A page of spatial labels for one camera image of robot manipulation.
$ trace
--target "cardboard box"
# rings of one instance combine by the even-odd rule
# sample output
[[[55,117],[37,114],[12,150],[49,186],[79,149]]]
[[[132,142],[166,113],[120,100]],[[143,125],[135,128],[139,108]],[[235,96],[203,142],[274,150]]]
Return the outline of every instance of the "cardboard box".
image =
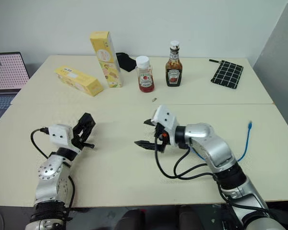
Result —
[[[104,90],[98,79],[68,66],[61,66],[55,70],[55,73],[57,73],[58,78],[63,83],[81,90],[91,96],[95,96]]]
[[[116,58],[110,32],[92,32],[90,40],[109,86],[111,88],[122,87],[123,81],[120,76],[120,66]]]

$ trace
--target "laptop screen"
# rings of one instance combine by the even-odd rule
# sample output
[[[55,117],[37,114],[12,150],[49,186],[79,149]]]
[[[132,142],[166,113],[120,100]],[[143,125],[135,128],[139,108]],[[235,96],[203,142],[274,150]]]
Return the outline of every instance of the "laptop screen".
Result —
[[[28,80],[20,52],[0,53],[0,92],[18,92]]]

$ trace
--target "white table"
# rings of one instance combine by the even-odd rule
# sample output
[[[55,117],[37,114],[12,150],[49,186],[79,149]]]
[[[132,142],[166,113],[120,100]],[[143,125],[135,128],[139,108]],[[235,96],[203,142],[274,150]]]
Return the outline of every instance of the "white table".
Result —
[[[210,82],[219,64],[208,58],[181,58],[183,64],[180,87],[168,87],[165,81],[165,63],[168,57],[151,57],[155,90],[139,90],[137,74],[122,70],[124,86],[109,88],[95,56],[50,56],[17,94],[12,104],[90,104],[103,108],[114,104],[272,104],[272,100],[246,58],[226,59],[244,66],[237,89]],[[99,79],[105,90],[95,97],[63,84],[54,73],[68,65]]]
[[[252,120],[249,149],[240,165],[263,199],[288,200],[288,126],[273,104],[168,107],[181,125],[210,123],[236,157],[243,153],[247,125]],[[150,118],[156,108],[157,104],[120,107],[98,107],[90,103],[12,105],[0,120],[0,205],[33,205],[37,169],[44,159],[30,142],[31,131],[55,123],[73,126],[84,112],[91,113],[96,121],[88,140],[96,147],[84,149],[72,167],[76,184],[74,207],[222,202],[211,177],[191,181],[168,179],[158,170],[153,152],[133,143],[140,139],[153,140],[154,128],[144,125],[143,121]],[[36,134],[36,143],[46,153],[56,150],[45,134]],[[166,153],[160,155],[168,173],[183,152],[168,146]],[[182,162],[180,170],[200,162],[191,154]]]

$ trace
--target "glass bottle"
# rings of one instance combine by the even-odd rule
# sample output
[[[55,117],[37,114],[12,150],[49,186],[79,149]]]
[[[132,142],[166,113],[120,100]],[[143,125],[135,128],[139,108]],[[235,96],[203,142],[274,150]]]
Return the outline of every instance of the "glass bottle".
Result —
[[[165,65],[166,81],[169,87],[180,86],[182,64],[179,60],[179,41],[171,41],[169,60]]]
[[[154,79],[152,67],[147,56],[139,56],[135,59],[138,73],[139,88],[142,92],[154,90]]]

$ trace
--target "laptop keyboard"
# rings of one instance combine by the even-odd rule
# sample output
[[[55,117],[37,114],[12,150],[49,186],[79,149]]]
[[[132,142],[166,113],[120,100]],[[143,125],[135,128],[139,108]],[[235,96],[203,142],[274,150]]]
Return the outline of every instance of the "laptop keyboard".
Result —
[[[9,108],[11,101],[15,96],[1,96],[0,97],[0,109]]]

